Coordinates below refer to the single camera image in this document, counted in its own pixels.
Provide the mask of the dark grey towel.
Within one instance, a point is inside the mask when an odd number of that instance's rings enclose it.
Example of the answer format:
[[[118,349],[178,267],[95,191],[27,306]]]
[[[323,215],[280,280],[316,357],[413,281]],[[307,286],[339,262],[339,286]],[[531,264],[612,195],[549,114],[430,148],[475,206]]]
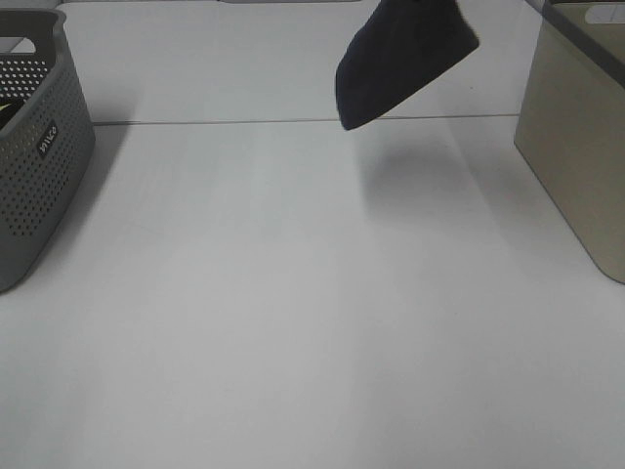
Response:
[[[350,131],[381,117],[478,47],[456,1],[379,2],[336,69],[342,127]]]

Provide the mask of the grey perforated plastic basket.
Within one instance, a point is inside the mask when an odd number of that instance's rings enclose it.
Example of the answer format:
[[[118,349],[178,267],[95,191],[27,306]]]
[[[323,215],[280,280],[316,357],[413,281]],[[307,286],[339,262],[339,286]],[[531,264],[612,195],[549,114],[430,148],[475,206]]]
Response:
[[[26,278],[71,204],[95,132],[63,28],[51,9],[4,9],[1,35],[32,42],[1,56],[1,103],[23,100],[1,129],[1,289]]]

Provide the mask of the beige plastic storage bin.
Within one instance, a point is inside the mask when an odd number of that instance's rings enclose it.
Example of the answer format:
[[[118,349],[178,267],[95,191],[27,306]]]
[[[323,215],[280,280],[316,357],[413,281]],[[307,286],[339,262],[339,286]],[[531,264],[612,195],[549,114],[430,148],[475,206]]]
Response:
[[[515,145],[597,268],[624,280],[624,4],[545,1]]]

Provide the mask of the black item inside grey basket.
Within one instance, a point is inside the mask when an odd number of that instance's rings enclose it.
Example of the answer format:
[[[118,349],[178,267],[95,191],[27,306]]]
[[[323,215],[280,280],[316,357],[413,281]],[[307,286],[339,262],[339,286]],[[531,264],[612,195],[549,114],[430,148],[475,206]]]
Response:
[[[21,110],[23,100],[9,100],[0,105],[0,129],[3,129],[12,118]]]

